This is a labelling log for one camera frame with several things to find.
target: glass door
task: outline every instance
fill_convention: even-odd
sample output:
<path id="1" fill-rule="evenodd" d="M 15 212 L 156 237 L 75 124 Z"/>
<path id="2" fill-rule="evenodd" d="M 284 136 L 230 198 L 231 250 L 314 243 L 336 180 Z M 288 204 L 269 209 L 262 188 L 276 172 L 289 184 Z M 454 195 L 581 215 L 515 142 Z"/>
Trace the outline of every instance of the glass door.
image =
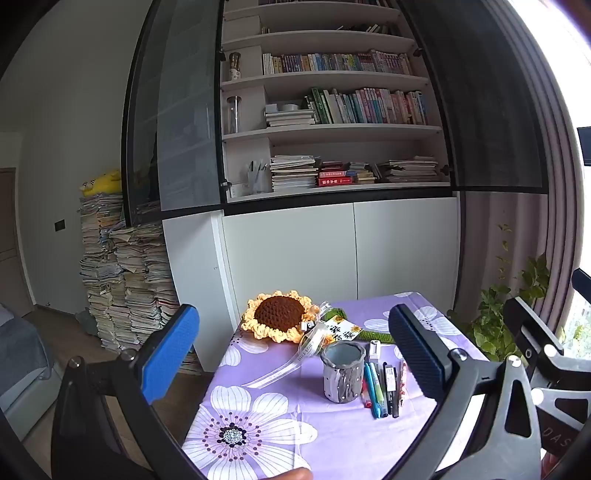
<path id="1" fill-rule="evenodd" d="M 130 225 L 220 208 L 219 25 L 218 1 L 155 0 L 148 12 L 124 110 Z"/>
<path id="2" fill-rule="evenodd" d="M 398 4 L 439 96 L 452 186 L 547 193 L 546 157 L 530 87 L 486 0 Z"/>

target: gray blanket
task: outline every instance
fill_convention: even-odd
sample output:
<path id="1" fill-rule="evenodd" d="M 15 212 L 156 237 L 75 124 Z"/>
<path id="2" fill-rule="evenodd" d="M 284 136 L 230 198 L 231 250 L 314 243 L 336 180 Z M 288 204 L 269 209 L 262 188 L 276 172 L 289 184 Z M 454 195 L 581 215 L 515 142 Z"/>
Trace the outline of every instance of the gray blanket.
<path id="1" fill-rule="evenodd" d="M 37 329 L 16 316 L 0 325 L 0 395 L 40 367 L 46 367 L 43 375 L 49 378 L 53 357 Z"/>

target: purple tablecloth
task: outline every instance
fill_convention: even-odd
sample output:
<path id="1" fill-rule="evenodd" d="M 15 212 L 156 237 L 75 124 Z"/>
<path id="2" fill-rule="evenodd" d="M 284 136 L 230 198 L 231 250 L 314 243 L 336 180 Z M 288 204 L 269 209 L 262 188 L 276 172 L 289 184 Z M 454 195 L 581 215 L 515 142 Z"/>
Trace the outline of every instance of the purple tablecloth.
<path id="1" fill-rule="evenodd" d="M 390 309 L 405 303 L 426 327 L 450 348 L 459 346 L 474 358 L 485 357 L 440 312 L 418 293 L 335 302 L 348 320 L 387 331 Z M 323 365 L 318 356 L 300 369 L 261 389 L 243 385 L 286 363 L 293 343 L 256 340 L 239 330 L 191 425 L 183 450 L 210 480 L 267 478 L 298 466 L 315 480 L 381 479 L 409 447 L 433 411 L 412 374 L 400 417 L 374 420 L 361 399 L 335 404 L 323 393 Z M 380 363 L 400 363 L 396 346 L 382 346 Z M 459 457 L 479 407 L 472 409 L 448 456 Z"/>

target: black pen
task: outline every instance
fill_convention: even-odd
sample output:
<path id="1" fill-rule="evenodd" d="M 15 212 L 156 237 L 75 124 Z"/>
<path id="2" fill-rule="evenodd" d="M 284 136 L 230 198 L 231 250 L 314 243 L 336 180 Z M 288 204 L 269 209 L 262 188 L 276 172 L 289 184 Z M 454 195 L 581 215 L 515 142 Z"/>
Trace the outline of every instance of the black pen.
<path id="1" fill-rule="evenodd" d="M 394 367 L 394 381 L 396 384 L 396 390 L 394 391 L 394 405 L 392 406 L 392 416 L 398 418 L 398 405 L 400 403 L 400 384 L 398 383 L 398 375 L 396 367 Z"/>
<path id="2" fill-rule="evenodd" d="M 398 417 L 398 408 L 396 407 L 396 369 L 392 365 L 384 362 L 384 378 L 386 383 L 386 399 L 388 402 L 388 413 L 394 418 Z"/>

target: white ribbon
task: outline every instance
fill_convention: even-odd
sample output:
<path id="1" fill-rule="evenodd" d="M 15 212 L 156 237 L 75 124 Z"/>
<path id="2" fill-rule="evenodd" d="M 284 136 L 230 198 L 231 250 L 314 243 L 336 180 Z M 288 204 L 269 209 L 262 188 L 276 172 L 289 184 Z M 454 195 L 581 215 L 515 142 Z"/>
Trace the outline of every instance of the white ribbon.
<path id="1" fill-rule="evenodd" d="M 297 353 L 291 357 L 286 363 L 274 369 L 272 372 L 263 375 L 252 382 L 244 384 L 243 387 L 249 388 L 264 388 L 271 385 L 280 378 L 298 370 L 304 358 L 308 356 L 315 356 L 324 342 L 324 338 L 328 335 L 328 328 L 323 322 L 317 322 L 315 327 L 307 333 L 300 342 Z"/>

